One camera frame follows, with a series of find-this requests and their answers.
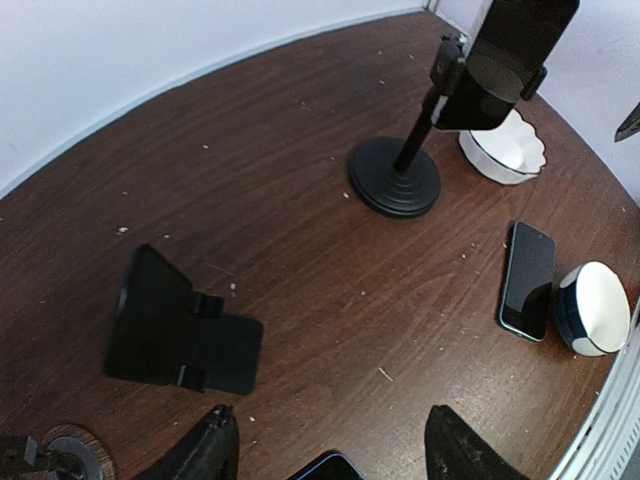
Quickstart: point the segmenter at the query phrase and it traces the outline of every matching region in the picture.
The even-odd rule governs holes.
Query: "wooden table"
[[[419,479],[429,409],[446,403],[523,473],[548,475],[613,359],[576,358],[554,327],[542,344],[498,327],[509,226],[555,239],[558,279],[597,259],[631,289],[640,214],[539,98],[519,110],[546,144],[540,179],[492,183],[436,132],[426,148],[444,190],[427,216],[391,220],[356,199],[347,152],[407,134],[450,30],[408,15],[248,59],[135,109],[2,200],[1,431],[82,424],[127,479],[226,402],[242,479],[284,478],[329,448],[372,480]],[[145,242],[264,323],[254,394],[102,375],[124,269]]]

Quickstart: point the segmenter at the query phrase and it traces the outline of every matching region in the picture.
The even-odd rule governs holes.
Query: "wall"
[[[295,38],[420,0],[0,1],[0,198],[143,101]]]
[[[441,0],[437,13],[468,31],[484,0]],[[540,94],[585,139],[640,203],[640,134],[613,136],[640,102],[640,5],[582,0],[553,53]]]

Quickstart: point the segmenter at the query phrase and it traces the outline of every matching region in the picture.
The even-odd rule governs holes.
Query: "white bowl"
[[[589,262],[567,275],[558,290],[556,320],[565,343],[589,357],[615,353],[631,329],[627,295],[605,264]]]
[[[544,143],[515,110],[498,128],[464,130],[458,141],[469,162],[485,177],[502,185],[536,178],[547,163]]]

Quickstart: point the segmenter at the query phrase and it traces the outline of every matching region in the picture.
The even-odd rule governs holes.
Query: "smartphone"
[[[534,342],[544,338],[555,264],[554,241],[516,222],[499,312],[504,328]]]
[[[365,480],[342,453],[325,452],[288,480]]]

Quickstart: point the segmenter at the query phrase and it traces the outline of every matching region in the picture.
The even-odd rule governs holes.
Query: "brown wooden surface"
[[[338,448],[372,480],[419,479],[427,414],[447,403],[515,467],[548,475],[612,358],[574,358],[555,327],[542,344],[498,327],[503,242],[522,219],[555,239],[558,279],[601,260],[635,289],[640,214],[539,98],[519,109],[547,147],[540,179],[494,184],[455,134],[436,132],[427,149],[444,192],[431,213],[394,221],[361,204],[346,154],[406,135],[446,31],[416,14],[251,58],[148,102],[2,200],[1,431],[84,425],[127,479],[227,402],[240,478],[284,478]],[[264,323],[253,395],[101,374],[124,269],[144,242]]]

